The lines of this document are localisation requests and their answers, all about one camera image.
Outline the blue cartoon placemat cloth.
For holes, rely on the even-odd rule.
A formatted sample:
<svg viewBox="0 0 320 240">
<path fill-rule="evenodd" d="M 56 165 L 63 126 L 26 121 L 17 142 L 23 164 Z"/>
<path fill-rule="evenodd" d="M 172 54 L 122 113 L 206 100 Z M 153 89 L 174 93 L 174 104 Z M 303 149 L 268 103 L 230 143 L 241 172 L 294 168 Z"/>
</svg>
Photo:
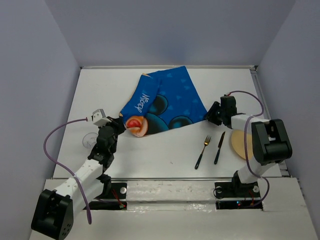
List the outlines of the blue cartoon placemat cloth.
<svg viewBox="0 0 320 240">
<path fill-rule="evenodd" d="M 185 66 L 143 73 L 119 115 L 136 137 L 204 120 L 207 110 Z"/>
</svg>

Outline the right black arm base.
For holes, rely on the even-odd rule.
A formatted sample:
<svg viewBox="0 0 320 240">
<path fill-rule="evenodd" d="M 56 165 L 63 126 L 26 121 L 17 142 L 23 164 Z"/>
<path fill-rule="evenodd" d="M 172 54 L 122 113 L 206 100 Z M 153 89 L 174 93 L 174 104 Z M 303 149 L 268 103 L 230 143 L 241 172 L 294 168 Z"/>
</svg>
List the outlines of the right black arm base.
<svg viewBox="0 0 320 240">
<path fill-rule="evenodd" d="M 263 209 L 257 182 L 234 186 L 231 181 L 214 184 L 213 196 L 217 210 Z"/>
</svg>

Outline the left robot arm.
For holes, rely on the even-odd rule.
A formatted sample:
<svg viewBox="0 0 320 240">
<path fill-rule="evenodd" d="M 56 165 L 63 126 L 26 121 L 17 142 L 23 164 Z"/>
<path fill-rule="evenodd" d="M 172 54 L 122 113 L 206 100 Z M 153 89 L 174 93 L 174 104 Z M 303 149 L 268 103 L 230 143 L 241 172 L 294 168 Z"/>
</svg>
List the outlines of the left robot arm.
<svg viewBox="0 0 320 240">
<path fill-rule="evenodd" d="M 39 195 L 31 229 L 54 240 L 64 240 L 70 233 L 75 218 L 86 211 L 87 222 L 92 224 L 90 202 L 104 198 L 111 191 L 111 177 L 105 171 L 111 166 L 117 150 L 118 136 L 126 130 L 122 118 L 107 117 L 105 125 L 98 128 L 96 144 L 83 165 L 71 177 L 53 190 L 45 189 Z"/>
</svg>

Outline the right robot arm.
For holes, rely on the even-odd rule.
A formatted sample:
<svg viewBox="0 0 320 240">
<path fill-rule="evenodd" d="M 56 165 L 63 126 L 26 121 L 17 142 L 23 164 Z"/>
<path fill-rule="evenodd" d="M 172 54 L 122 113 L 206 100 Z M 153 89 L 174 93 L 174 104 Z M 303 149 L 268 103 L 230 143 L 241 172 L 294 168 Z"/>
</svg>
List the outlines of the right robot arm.
<svg viewBox="0 0 320 240">
<path fill-rule="evenodd" d="M 205 119 L 217 126 L 243 131 L 246 165 L 237 170 L 231 181 L 216 182 L 214 194 L 218 199 L 244 198 L 249 193 L 260 196 L 258 179 L 271 167 L 289 159 L 292 146 L 281 119 L 261 119 L 237 111 L 234 96 L 224 95 L 214 102 Z"/>
</svg>

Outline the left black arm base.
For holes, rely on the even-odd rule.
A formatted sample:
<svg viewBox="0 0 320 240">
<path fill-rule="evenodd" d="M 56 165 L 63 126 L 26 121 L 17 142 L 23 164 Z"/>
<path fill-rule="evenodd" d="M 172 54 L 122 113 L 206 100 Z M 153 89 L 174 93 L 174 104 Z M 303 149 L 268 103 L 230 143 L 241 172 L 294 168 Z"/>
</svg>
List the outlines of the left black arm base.
<svg viewBox="0 0 320 240">
<path fill-rule="evenodd" d="M 91 210 L 122 211 L 127 209 L 127 182 L 112 182 L 107 193 L 102 194 L 89 203 Z"/>
</svg>

